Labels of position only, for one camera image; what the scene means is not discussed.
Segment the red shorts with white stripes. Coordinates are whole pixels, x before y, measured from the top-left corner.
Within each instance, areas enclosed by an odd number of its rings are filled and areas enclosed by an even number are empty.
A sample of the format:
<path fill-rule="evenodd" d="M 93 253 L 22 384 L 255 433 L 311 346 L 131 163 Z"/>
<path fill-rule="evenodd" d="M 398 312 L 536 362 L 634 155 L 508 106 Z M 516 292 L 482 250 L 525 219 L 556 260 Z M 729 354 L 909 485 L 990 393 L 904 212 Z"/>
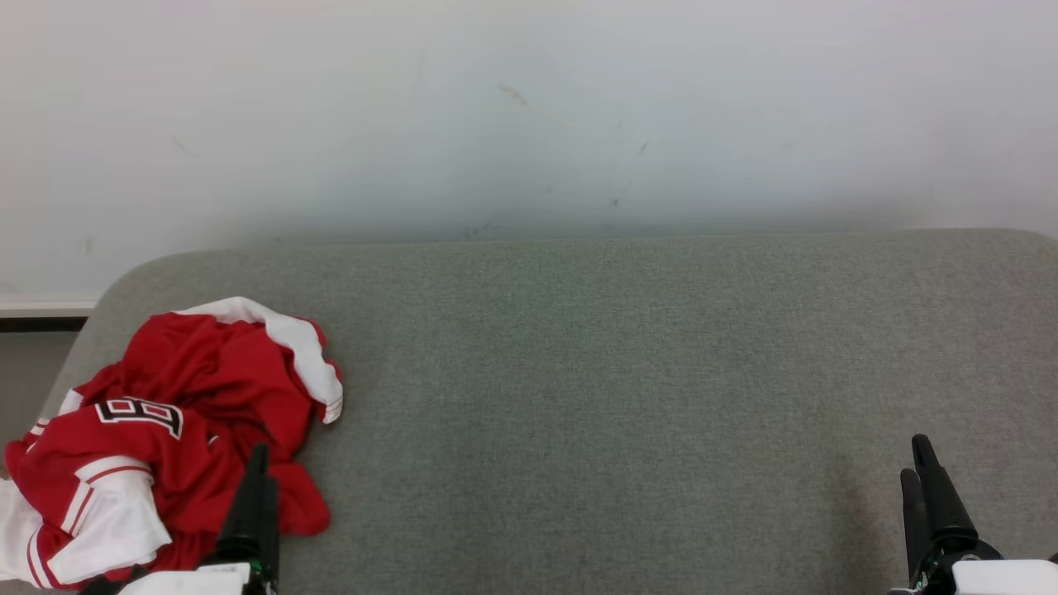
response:
<path fill-rule="evenodd" d="M 86 410 L 103 428 L 147 437 L 133 459 L 154 479 L 156 509 L 174 535 L 222 527 L 250 453 L 269 449 L 279 482 L 279 527 L 316 535 L 331 520 L 294 458 L 314 421 L 344 405 L 341 372 L 314 321 L 249 298 L 151 317 L 116 363 L 71 387 L 61 414 Z"/>

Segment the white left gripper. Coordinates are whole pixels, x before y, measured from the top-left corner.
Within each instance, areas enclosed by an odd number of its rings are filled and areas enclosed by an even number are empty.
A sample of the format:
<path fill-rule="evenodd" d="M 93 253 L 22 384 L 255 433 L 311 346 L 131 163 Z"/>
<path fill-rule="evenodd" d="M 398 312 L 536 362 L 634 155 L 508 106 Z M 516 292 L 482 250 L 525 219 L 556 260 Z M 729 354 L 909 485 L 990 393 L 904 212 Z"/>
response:
<path fill-rule="evenodd" d="M 279 483 L 268 467 L 268 445 L 255 445 L 217 539 L 219 564 L 150 573 L 120 595 L 279 595 Z"/>

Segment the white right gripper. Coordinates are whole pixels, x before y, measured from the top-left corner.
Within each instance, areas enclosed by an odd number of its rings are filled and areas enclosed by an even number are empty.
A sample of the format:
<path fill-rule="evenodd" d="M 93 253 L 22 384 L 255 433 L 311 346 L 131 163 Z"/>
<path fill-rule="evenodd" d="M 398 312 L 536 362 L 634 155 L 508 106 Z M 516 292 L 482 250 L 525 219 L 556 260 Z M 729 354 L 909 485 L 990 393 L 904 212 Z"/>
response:
<path fill-rule="evenodd" d="M 889 595 L 1058 595 L 1058 553 L 1006 559 L 979 540 L 955 484 L 925 434 L 902 469 L 902 531 L 909 585 Z"/>

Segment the red jersey with number print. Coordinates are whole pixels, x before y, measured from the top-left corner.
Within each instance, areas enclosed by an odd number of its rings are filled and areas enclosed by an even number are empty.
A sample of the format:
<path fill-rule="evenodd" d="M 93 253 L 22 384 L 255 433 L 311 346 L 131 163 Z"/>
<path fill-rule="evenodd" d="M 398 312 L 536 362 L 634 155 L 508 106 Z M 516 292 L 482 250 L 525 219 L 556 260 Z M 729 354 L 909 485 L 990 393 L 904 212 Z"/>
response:
<path fill-rule="evenodd" d="M 79 589 L 118 578 L 219 564 L 216 534 L 174 535 L 156 509 L 154 479 L 130 452 L 147 437 L 103 428 L 86 410 L 42 418 L 0 457 L 0 584 Z"/>

